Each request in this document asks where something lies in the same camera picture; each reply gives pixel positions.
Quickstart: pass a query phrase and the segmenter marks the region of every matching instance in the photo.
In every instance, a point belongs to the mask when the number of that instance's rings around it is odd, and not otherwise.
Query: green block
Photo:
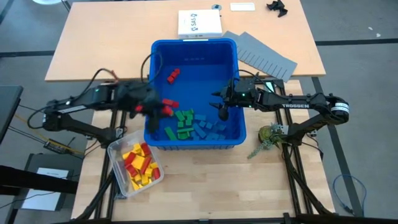
[[[178,139],[180,140],[185,140],[187,138],[189,138],[189,133],[178,133]]]
[[[184,115],[181,113],[181,111],[176,111],[175,112],[176,117],[178,118],[179,121],[184,121]]]
[[[185,125],[186,126],[192,126],[192,120],[191,119],[186,119],[185,120]]]
[[[165,130],[165,132],[166,132],[166,134],[167,134],[167,136],[169,137],[170,140],[177,140],[172,128],[166,127],[164,130]]]
[[[194,130],[194,128],[178,129],[177,133],[190,132],[190,131],[193,131],[193,130]]]

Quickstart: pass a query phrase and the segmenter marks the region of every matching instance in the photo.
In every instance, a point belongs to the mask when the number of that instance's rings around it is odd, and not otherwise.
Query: wooden table
[[[298,80],[286,83],[285,89],[287,94],[302,95]],[[307,110],[291,110],[291,113],[293,122],[309,118]],[[247,138],[233,149],[157,151],[165,171],[164,180],[136,197],[117,200],[113,220],[268,218],[281,217],[284,212],[294,216],[281,151],[275,147],[246,159],[259,144],[257,131],[275,123],[275,113],[248,108],[244,115]],[[110,117],[109,111],[95,112],[93,125],[107,127]],[[126,126],[129,133],[143,129],[144,119],[138,116],[128,120]],[[308,138],[303,141],[315,144]],[[308,186],[327,209],[334,211],[318,151],[308,146],[299,149]],[[97,149],[83,161],[73,218],[82,213],[98,189],[104,155],[103,149]],[[303,209],[301,190],[298,194]],[[103,214],[108,197],[109,193],[104,197]]]
[[[256,10],[236,12],[231,2],[254,2]],[[321,58],[299,0],[284,1],[288,14],[266,9],[271,0],[181,0],[74,2],[45,77],[46,81],[90,80],[97,69],[120,78],[138,78],[153,42],[177,39],[178,10],[222,6],[223,31],[248,32],[282,56],[297,62],[293,76],[325,75]],[[256,69],[239,62],[240,69]],[[109,79],[102,73],[97,79]]]

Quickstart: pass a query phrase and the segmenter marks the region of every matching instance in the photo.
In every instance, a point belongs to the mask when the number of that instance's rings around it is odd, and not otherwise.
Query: gray floor
[[[0,11],[6,5],[0,0]],[[355,40],[398,37],[398,1],[395,0],[302,0],[315,40]],[[54,50],[67,12],[62,5],[40,6],[30,0],[14,0],[0,25],[0,52]],[[351,105],[347,124],[338,126],[341,143],[351,173],[361,179],[368,190],[365,206],[367,217],[398,218],[398,175],[395,170],[398,152],[395,145],[395,93],[398,85],[398,44],[319,47],[327,76],[321,78],[325,93],[333,92]],[[75,95],[85,83],[45,83],[44,76],[51,57],[0,58],[0,85],[22,85],[25,90],[21,104],[38,108],[48,100]],[[301,79],[305,93],[314,93],[310,79]],[[19,108],[27,117],[30,111]],[[90,122],[92,112],[75,118]],[[28,131],[25,124],[14,119],[12,125]],[[83,150],[85,139],[73,133],[42,133],[67,143],[76,137],[72,147]],[[324,167],[331,187],[340,174],[327,129],[318,140],[325,152]],[[30,153],[50,153],[30,139],[8,132],[0,146],[0,164],[22,169]],[[349,203],[342,181],[337,191]],[[12,197],[0,197],[0,206]],[[335,200],[336,210],[345,212]],[[3,223],[7,208],[0,210]],[[64,222],[70,208],[60,212],[21,211],[16,223]]]

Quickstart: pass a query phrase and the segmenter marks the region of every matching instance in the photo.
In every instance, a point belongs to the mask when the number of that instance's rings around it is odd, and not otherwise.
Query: blue plastic bin
[[[210,102],[221,103],[218,96],[211,93],[220,91],[233,76],[239,78],[236,44],[231,39],[210,40],[158,40],[152,44],[152,53],[158,52],[163,58],[163,67],[157,77],[160,56],[154,54],[150,63],[149,80],[159,92],[161,98],[180,103],[176,110],[194,109],[195,114],[206,115],[208,122],[226,125],[219,140],[183,140],[171,141],[164,128],[171,127],[177,135],[177,118],[160,120],[159,130],[150,134],[145,130],[145,141],[163,150],[180,149],[229,149],[241,144],[246,138],[246,127],[242,108],[230,108],[229,119],[221,121],[218,110]],[[174,69],[180,69],[180,75],[170,85],[167,77]]]

